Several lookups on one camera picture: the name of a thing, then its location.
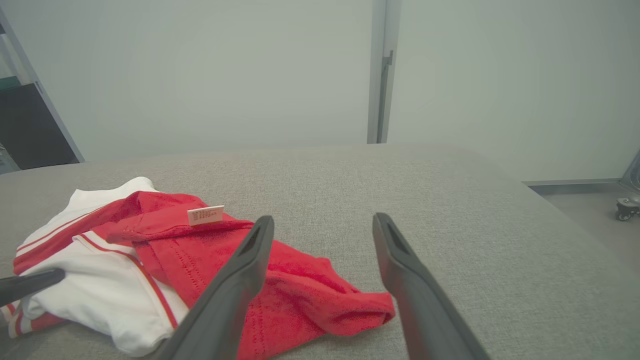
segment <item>wheel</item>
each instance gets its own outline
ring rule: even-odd
[[[623,213],[622,211],[616,211],[616,219],[620,221],[627,221],[631,218],[631,213]]]

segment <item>gray textured tabletop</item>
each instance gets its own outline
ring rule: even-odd
[[[158,156],[0,175],[0,276],[17,244],[67,204],[146,176],[162,192],[275,219],[276,238],[331,259],[362,291],[383,291],[371,237],[391,215],[494,359],[640,358],[640,279],[569,218],[471,152],[362,145]],[[125,359],[68,323],[16,340],[5,359]],[[400,319],[352,338],[323,336],[280,359],[402,359]]]

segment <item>black cabinet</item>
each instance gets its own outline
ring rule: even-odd
[[[0,92],[0,143],[23,170],[78,162],[34,84]]]

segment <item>clothing tag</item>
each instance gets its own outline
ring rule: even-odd
[[[189,217],[189,225],[208,224],[210,222],[222,221],[222,213],[225,212],[225,206],[209,206],[208,208],[200,208],[187,210]]]

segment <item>gray floor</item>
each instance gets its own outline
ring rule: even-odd
[[[640,217],[614,218],[616,199],[633,193],[619,184],[532,186],[536,193],[602,241],[640,273]]]

